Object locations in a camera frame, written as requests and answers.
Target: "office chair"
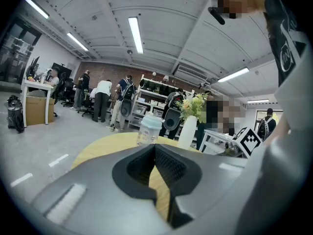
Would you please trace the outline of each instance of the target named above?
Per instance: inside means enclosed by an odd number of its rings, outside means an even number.
[[[73,91],[73,87],[74,87],[74,83],[73,83],[73,79],[68,78],[65,81],[65,93],[64,93],[64,97],[63,99],[65,99],[65,102],[62,102],[61,104],[63,105],[63,107],[65,107],[66,105],[73,105],[73,100],[74,99],[74,91]]]
[[[90,114],[93,114],[93,111],[92,111],[92,107],[93,107],[93,102],[92,101],[92,98],[90,98],[89,96],[86,97],[86,99],[83,101],[82,105],[86,107],[85,110],[79,110],[77,111],[77,113],[79,112],[84,112],[82,114],[82,117],[87,114],[87,113],[90,113]]]
[[[56,86],[54,92],[51,95],[51,98],[54,99],[54,104],[56,104],[60,98],[64,97],[66,79],[67,79],[67,74],[64,72],[61,74],[60,81],[59,81],[58,85]]]

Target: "gray floor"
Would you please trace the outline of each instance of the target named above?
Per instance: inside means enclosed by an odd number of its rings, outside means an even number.
[[[30,202],[38,192],[70,170],[77,155],[93,141],[115,134],[107,130],[105,123],[95,123],[91,115],[71,111],[58,102],[54,111],[58,114],[53,123],[28,126],[19,134],[7,128],[7,98],[13,93],[0,92],[0,169],[8,184],[31,173],[33,176],[13,187],[14,192]],[[137,131],[127,129],[124,132]],[[58,164],[49,164],[68,154]]]

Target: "jeans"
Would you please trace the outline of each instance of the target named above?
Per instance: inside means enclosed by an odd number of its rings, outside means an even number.
[[[82,107],[83,94],[81,89],[76,89],[74,97],[74,108],[80,109]]]
[[[197,150],[200,149],[202,140],[204,138],[204,130],[205,129],[211,129],[212,124],[211,123],[200,123],[198,125],[198,130],[197,130]]]
[[[180,125],[180,122],[179,122],[178,126],[173,131],[170,131],[170,133],[168,134],[168,139],[172,139],[172,140],[174,139],[174,137],[177,133],[177,130],[179,129],[179,125]],[[164,124],[162,124],[162,129],[160,130],[159,136],[164,137],[165,132],[166,132],[166,129],[164,127]]]
[[[116,101],[114,108],[113,108],[110,126],[115,124],[118,114],[121,113],[121,104],[122,104],[122,101],[119,101],[119,100]],[[124,125],[125,125],[125,117],[122,116],[122,114],[121,114],[121,118],[119,120],[119,127],[121,129],[124,129]]]
[[[105,121],[106,113],[107,113],[107,103],[109,100],[109,95],[98,92],[94,99],[93,105],[93,120],[98,120],[99,112],[101,109],[101,122]]]

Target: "backpack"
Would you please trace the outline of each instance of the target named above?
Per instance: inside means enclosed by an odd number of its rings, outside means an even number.
[[[262,139],[263,141],[265,139],[267,139],[269,137],[269,135],[271,134],[271,132],[269,131],[269,127],[268,127],[268,123],[270,121],[272,121],[273,118],[269,118],[267,121],[265,120],[265,118],[262,119],[260,126],[259,126],[259,130],[258,130],[258,136],[260,137],[260,139]]]
[[[131,81],[131,83],[129,82],[128,79],[123,79],[126,82],[126,87],[124,90],[122,90],[122,100],[129,100],[131,101],[133,98],[133,94],[135,93],[135,89],[134,89],[134,83]]]
[[[179,94],[178,92],[175,93],[174,96],[172,96],[171,101],[168,104],[169,108],[174,108],[176,110],[180,110],[177,106],[177,102],[181,102],[184,100],[184,95],[183,94]]]

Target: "flower vase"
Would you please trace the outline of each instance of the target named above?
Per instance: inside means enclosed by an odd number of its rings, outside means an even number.
[[[177,145],[178,148],[182,148],[185,150],[189,149],[192,140],[194,139],[196,127],[197,127],[197,118],[195,116],[189,116],[181,130]]]

